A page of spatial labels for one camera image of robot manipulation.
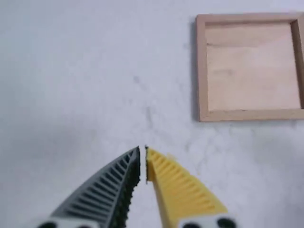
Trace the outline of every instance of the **black screw hole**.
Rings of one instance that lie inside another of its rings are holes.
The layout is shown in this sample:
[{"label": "black screw hole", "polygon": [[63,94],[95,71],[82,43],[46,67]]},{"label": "black screw hole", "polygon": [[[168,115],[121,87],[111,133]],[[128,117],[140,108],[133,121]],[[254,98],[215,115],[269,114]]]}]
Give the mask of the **black screw hole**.
[{"label": "black screw hole", "polygon": [[220,218],[218,220],[218,227],[220,228],[237,228],[237,225],[234,221],[229,218]]},{"label": "black screw hole", "polygon": [[186,223],[185,225],[183,225],[182,228],[202,228],[200,225],[198,225],[197,223]]},{"label": "black screw hole", "polygon": [[41,224],[38,228],[56,228],[57,224],[55,222],[45,222]]}]

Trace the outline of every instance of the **white surface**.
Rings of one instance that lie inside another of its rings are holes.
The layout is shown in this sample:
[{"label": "white surface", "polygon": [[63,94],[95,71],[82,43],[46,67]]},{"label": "white surface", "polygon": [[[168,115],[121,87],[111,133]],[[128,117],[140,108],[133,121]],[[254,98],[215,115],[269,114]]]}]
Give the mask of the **white surface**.
[{"label": "white surface", "polygon": [[[246,228],[303,224],[304,122],[198,123],[193,105],[195,16],[288,10],[304,1],[1,1],[1,227],[49,215],[138,144],[174,155]],[[161,227],[145,181],[127,225]]]}]

